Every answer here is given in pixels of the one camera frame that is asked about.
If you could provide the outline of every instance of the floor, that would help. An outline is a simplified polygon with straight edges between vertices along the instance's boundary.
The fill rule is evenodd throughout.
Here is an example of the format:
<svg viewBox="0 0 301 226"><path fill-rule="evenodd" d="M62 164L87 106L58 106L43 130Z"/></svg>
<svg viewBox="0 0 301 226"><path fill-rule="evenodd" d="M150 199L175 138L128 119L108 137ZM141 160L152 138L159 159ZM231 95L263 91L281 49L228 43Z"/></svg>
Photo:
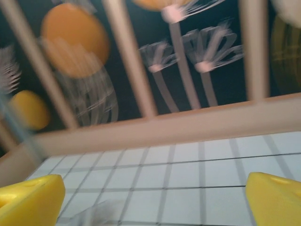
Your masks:
<svg viewBox="0 0 301 226"><path fill-rule="evenodd" d="M30 177L62 175L57 226L105 200L110 225L255 226L245 197L254 171L301 181L301 132L47 159Z"/></svg>

